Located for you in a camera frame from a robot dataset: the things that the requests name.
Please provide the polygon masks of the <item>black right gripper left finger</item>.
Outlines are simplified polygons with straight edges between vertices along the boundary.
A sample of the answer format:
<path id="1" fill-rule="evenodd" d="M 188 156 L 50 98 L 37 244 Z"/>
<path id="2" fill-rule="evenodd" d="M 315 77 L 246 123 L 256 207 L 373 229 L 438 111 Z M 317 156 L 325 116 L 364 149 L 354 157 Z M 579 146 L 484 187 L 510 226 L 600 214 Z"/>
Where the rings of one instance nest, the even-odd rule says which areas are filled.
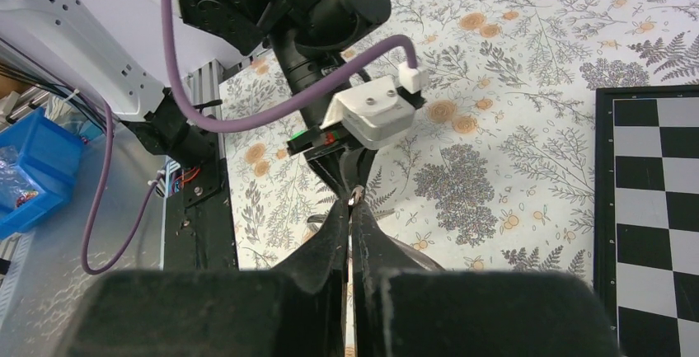
<path id="1" fill-rule="evenodd" d="M 268 270 L 119 270 L 83 295 L 57 356 L 342 356 L 350 207 Z"/>

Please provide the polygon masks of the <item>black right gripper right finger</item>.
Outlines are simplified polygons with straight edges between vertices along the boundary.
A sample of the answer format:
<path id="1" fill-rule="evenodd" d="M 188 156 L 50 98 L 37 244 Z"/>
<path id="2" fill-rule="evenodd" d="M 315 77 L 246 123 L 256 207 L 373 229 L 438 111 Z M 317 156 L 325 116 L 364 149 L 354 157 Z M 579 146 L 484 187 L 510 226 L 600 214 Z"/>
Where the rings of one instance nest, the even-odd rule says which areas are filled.
<path id="1" fill-rule="evenodd" d="M 360 356 L 617 356 L 601 303 L 559 271 L 428 270 L 365 203 L 351 213 Z"/>

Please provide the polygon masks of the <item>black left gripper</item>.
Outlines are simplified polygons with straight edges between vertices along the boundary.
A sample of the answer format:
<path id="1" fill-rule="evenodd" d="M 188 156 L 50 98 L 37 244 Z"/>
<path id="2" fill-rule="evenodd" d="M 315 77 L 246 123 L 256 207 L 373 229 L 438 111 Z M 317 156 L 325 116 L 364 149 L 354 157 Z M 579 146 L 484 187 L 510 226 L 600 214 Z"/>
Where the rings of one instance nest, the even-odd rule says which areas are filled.
<path id="1" fill-rule="evenodd" d="M 367 185 L 377 151 L 364 147 L 341 124 L 321 129 L 327 108 L 336 93 L 381 78 L 370 78 L 357 86 L 350 82 L 354 75 L 361 74 L 371 62 L 393 49 L 404 50 L 404 62 L 409 67 L 421 65 L 415 45 L 405 35 L 392 35 L 350 61 L 344 61 L 335 50 L 328 54 L 302 54 L 294 38 L 277 36 L 271 43 L 292 92 L 292 96 L 276 106 L 274 112 L 286 116 L 298 111 L 306 124 L 303 132 L 287 142 L 289 155 L 305 153 L 308 166 L 323 183 L 338 198 L 347 198 L 356 186 Z M 352 149 L 331 151 L 341 144 Z"/>

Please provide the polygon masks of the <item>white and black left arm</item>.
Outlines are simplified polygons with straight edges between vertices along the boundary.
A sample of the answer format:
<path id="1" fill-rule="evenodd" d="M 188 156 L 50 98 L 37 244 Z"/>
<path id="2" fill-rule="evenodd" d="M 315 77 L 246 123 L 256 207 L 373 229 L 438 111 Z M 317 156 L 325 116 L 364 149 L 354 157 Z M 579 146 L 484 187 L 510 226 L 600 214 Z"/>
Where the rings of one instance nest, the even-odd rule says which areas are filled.
<path id="1" fill-rule="evenodd" d="M 235 134 L 299 113 L 306 129 L 287 143 L 337 194 L 362 188 L 380 148 L 400 138 L 424 104 L 428 71 L 415 46 L 393 35 L 344 59 L 384 24 L 391 0 L 1 0 L 16 42 L 47 55 L 68 83 L 100 97 L 151 153 L 197 167 L 212 154 L 205 133 Z M 270 49 L 289 99 L 238 120 L 195 108 L 184 76 L 197 63 L 226 65 Z"/>

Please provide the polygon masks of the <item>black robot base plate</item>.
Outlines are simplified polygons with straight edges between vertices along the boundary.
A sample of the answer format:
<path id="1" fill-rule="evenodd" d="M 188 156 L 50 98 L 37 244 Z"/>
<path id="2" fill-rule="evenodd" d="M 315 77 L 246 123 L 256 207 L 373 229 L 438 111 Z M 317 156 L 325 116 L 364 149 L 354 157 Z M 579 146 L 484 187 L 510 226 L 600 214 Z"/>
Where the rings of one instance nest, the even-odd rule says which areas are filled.
<path id="1" fill-rule="evenodd" d="M 166 199 L 164 270 L 238 270 L 228 167 L 211 160 L 181 171 Z"/>

